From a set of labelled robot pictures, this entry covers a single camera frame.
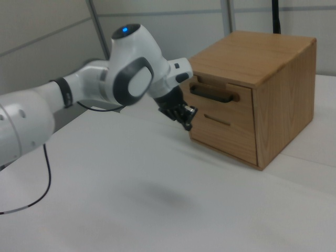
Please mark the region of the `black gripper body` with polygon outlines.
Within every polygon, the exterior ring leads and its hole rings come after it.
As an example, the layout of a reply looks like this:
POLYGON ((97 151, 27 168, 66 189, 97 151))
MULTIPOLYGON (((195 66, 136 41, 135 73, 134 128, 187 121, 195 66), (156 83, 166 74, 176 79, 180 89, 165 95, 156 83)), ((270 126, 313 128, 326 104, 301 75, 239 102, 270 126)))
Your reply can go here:
POLYGON ((181 117, 184 114, 182 106, 186 103, 183 100, 183 92, 180 87, 173 88, 164 96, 154 98, 154 101, 159 106, 159 111, 167 117, 181 117))

